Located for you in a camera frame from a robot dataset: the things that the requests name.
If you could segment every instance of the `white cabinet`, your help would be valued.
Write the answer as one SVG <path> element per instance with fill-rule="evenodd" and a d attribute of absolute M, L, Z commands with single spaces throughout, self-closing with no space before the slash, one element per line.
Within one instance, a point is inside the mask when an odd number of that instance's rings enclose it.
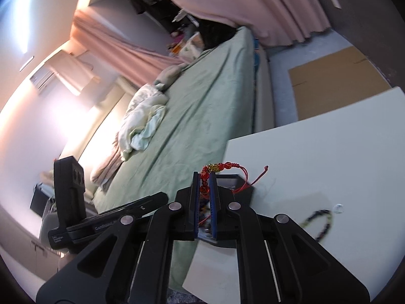
<path fill-rule="evenodd" d="M 45 248 L 0 206 L 0 246 L 17 262 L 43 280 L 57 272 L 60 256 Z"/>

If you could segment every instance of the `red bead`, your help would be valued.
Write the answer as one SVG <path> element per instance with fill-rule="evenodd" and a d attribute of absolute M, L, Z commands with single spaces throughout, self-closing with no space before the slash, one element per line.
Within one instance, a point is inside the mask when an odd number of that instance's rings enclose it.
<path fill-rule="evenodd" d="M 200 186 L 200 192 L 203 195 L 209 193 L 209 187 L 207 185 Z"/>
<path fill-rule="evenodd" d="M 209 173 L 207 173 L 205 170 L 201 171 L 200 178 L 201 179 L 208 179 L 209 178 Z"/>

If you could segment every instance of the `bed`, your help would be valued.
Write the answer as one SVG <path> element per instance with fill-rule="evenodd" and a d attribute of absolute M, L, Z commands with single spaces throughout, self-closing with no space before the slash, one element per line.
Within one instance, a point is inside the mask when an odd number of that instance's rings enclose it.
<path fill-rule="evenodd" d="M 122 94 L 104 121 L 92 131 L 91 139 L 87 141 L 89 136 L 84 136 L 86 144 L 81 143 L 81 148 L 85 148 L 76 156 L 85 169 L 86 192 L 94 195 L 93 204 L 98 212 L 159 191 L 167 193 L 171 202 L 177 190 L 190 186 L 194 171 L 222 161 L 228 140 L 274 127 L 267 58 L 261 47 L 256 48 L 261 62 L 255 68 L 258 59 L 252 34 L 241 27 L 231 40 L 204 52 L 190 64 L 165 91 L 169 97 L 167 113 L 149 147 L 133 152 L 104 192 L 89 183 L 91 157 L 101 149 L 100 141 L 106 141 L 102 134 L 109 130 L 113 135 L 117 131 L 116 119 L 119 112 L 125 113 L 122 106 L 131 98 Z M 175 242 L 170 288 L 184 291 L 182 283 L 196 244 L 197 241 Z"/>

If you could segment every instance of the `white wall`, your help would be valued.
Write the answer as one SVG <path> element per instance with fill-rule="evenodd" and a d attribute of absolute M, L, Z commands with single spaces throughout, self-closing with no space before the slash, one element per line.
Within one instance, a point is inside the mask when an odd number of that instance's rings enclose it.
<path fill-rule="evenodd" d="M 13 257 L 11 257 L 2 247 L 0 247 L 0 255 L 20 287 L 32 298 L 33 301 L 35 301 L 36 294 L 45 281 L 28 271 L 13 259 Z"/>
<path fill-rule="evenodd" d="M 28 51 L 23 54 L 16 37 L 15 0 L 0 19 L 0 110 L 25 77 L 52 51 L 69 40 L 77 0 L 31 0 Z M 24 70 L 21 66 L 34 60 Z"/>
<path fill-rule="evenodd" d="M 39 173 L 53 168 L 53 159 L 59 157 L 69 136 L 89 109 L 103 100 L 118 76 L 89 52 L 79 59 L 91 64 L 93 72 L 100 76 L 96 90 L 86 93 L 85 88 L 76 97 L 54 79 L 38 95 L 25 81 L 18 89 L 13 111 L 0 122 L 0 205 L 36 237 L 41 218 L 30 210 L 30 204 Z"/>
<path fill-rule="evenodd" d="M 64 24 L 69 14 L 67 10 L 71 11 L 71 7 L 77 0 L 74 3 L 69 2 L 70 7 L 66 7 L 67 9 L 60 6 L 61 13 L 64 13 L 63 17 L 58 15 L 58 10 L 55 8 L 45 6 L 52 3 L 58 6 L 61 1 L 64 0 L 38 0 L 35 8 L 48 10 L 48 16 L 51 19 Z M 131 42 L 161 54 L 167 54 L 166 45 L 172 41 L 170 35 L 147 15 L 135 14 L 128 1 L 104 0 L 90 6 L 88 10 L 93 16 L 96 15 L 99 21 Z M 70 26 L 67 30 L 63 24 L 60 28 L 56 26 L 51 31 L 48 27 L 55 26 L 54 21 L 38 25 L 38 30 L 42 29 L 44 34 L 49 35 L 49 42 L 46 36 L 40 36 L 39 33 L 34 37 L 41 38 L 40 40 L 30 40 L 27 55 L 34 54 L 35 59 L 29 64 L 27 70 L 21 72 L 24 76 L 39 64 L 39 60 L 42 61 L 56 49 L 55 45 L 61 44 L 59 41 L 70 31 Z M 53 35 L 53 32 L 59 31 L 58 28 L 61 35 Z M 7 24 L 2 23 L 0 35 L 8 33 L 7 31 L 9 31 Z M 0 50 L 0 74 L 3 68 L 12 68 L 9 73 L 7 70 L 2 74 L 0 85 L 1 99 L 7 100 L 16 88 L 16 79 L 23 76 L 19 74 L 16 77 L 15 69 L 20 67 L 24 59 L 16 52 L 17 46 L 11 37 L 0 36 L 0 40 L 0 47 L 7 48 Z M 74 48 L 67 47 L 66 50 L 70 52 Z M 59 157 L 68 137 L 77 127 L 77 122 L 84 118 L 96 102 L 103 100 L 118 76 L 115 70 L 90 52 L 78 58 L 91 64 L 90 67 L 94 67 L 93 72 L 101 77 L 102 81 L 97 87 L 87 87 L 79 97 L 76 97 L 55 79 L 44 92 L 38 95 L 31 83 L 26 81 L 18 87 L 0 113 L 0 133 L 2 134 L 0 137 L 0 205 L 36 237 L 39 236 L 41 218 L 30 210 L 30 203 L 33 188 L 39 181 L 39 173 L 53 168 L 53 159 Z"/>
<path fill-rule="evenodd" d="M 146 13 L 136 14 L 128 0 L 103 0 L 85 11 L 130 42 L 167 56 L 170 34 Z"/>

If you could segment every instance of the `wall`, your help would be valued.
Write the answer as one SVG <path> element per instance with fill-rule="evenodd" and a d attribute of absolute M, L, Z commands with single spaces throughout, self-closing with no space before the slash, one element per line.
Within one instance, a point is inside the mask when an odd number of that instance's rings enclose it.
<path fill-rule="evenodd" d="M 173 40 L 169 33 L 147 13 L 136 14 L 127 0 L 103 0 L 85 11 L 97 21 L 130 42 L 167 56 L 166 46 Z"/>
<path fill-rule="evenodd" d="M 392 87 L 405 90 L 405 22 L 391 0 L 319 0 L 332 28 L 359 49 Z"/>
<path fill-rule="evenodd" d="M 77 0 L 31 0 L 28 51 L 23 54 L 16 37 L 15 0 L 0 19 L 0 110 L 27 75 L 52 51 L 69 40 Z M 21 72 L 21 66 L 34 60 Z"/>
<path fill-rule="evenodd" d="M 59 157 L 80 121 L 103 100 L 118 76 L 89 52 L 79 59 L 100 76 L 96 90 L 86 93 L 85 88 L 83 95 L 76 97 L 55 78 L 38 94 L 29 81 L 24 81 L 16 93 L 18 102 L 7 120 L 0 122 L 0 205 L 36 237 L 41 218 L 30 210 L 30 203 L 39 173 L 53 168 L 53 159 Z"/>

